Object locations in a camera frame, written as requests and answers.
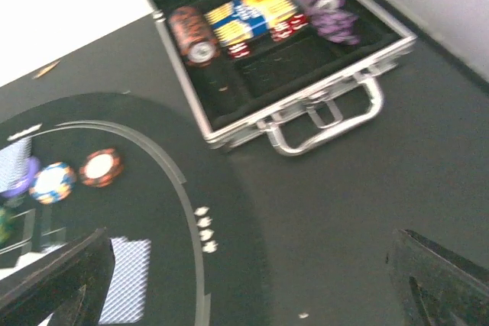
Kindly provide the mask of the green poker chips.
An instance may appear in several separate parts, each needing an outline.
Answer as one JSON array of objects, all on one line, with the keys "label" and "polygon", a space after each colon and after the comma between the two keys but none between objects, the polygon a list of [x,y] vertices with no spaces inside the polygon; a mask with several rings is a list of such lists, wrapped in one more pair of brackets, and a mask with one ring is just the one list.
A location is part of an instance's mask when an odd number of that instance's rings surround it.
[{"label": "green poker chips", "polygon": [[15,213],[9,208],[0,209],[0,244],[7,242],[15,230]]}]

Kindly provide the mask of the purple small blind button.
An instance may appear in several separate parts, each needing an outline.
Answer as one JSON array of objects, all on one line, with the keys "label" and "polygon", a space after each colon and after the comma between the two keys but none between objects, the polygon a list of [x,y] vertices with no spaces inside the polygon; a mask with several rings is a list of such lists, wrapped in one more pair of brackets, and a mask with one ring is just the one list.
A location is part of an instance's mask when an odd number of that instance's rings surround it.
[{"label": "purple small blind button", "polygon": [[28,171],[23,175],[11,189],[1,193],[1,197],[5,199],[12,199],[14,197],[24,194],[34,181],[36,174],[40,170],[40,161],[38,158],[32,156],[28,158]]}]

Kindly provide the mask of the blue chips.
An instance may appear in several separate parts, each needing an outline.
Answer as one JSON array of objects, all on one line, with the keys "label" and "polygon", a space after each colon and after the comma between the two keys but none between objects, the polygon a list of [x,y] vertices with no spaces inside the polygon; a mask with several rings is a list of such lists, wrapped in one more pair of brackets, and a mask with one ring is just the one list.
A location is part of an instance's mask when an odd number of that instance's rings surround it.
[{"label": "blue chips", "polygon": [[67,163],[57,162],[39,171],[29,188],[30,196],[43,205],[64,200],[72,193],[76,174]]}]

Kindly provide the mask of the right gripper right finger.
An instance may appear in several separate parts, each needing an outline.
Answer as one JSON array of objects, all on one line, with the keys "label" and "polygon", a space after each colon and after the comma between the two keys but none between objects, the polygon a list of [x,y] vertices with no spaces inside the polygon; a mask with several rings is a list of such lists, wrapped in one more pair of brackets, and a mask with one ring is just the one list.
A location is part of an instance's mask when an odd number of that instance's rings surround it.
[{"label": "right gripper right finger", "polygon": [[387,255],[405,325],[487,325],[488,270],[411,230]]}]

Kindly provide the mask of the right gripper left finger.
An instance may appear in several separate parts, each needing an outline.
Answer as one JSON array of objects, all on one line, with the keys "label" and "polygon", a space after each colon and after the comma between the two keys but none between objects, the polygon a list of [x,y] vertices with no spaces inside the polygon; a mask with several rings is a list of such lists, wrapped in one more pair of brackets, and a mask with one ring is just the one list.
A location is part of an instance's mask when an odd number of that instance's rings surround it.
[{"label": "right gripper left finger", "polygon": [[1,324],[97,325],[114,268],[106,229],[79,237],[1,281]]}]

